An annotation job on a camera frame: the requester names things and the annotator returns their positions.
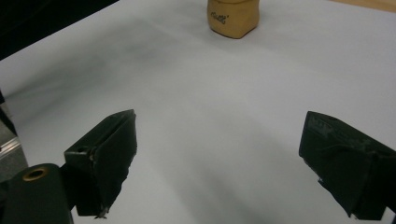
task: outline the white table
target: white table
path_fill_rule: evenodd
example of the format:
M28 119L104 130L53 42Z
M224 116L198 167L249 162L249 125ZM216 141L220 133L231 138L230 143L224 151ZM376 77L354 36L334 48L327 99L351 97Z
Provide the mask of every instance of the white table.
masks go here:
M138 152L107 221L334 224L348 218L298 156L308 110L396 149L396 14L262 0L243 39L204 0L121 0L0 62L30 165L133 108ZM390 223L387 210L381 222Z

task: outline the white surface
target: white surface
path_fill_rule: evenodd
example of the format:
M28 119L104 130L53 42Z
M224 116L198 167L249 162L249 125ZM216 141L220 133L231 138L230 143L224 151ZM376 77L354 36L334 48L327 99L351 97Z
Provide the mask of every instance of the white surface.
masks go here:
M396 14L329 1L261 1L240 40L204 0L122 0L0 62L30 165L133 108L138 153L107 220L360 223L298 156L308 110L396 148ZM381 222L390 223L387 211Z

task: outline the yellow bottle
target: yellow bottle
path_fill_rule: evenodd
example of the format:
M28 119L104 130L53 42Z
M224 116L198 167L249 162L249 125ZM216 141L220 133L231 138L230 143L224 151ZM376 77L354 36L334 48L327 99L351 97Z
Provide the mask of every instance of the yellow bottle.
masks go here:
M210 28L221 35L239 39L259 23L260 0L208 0Z

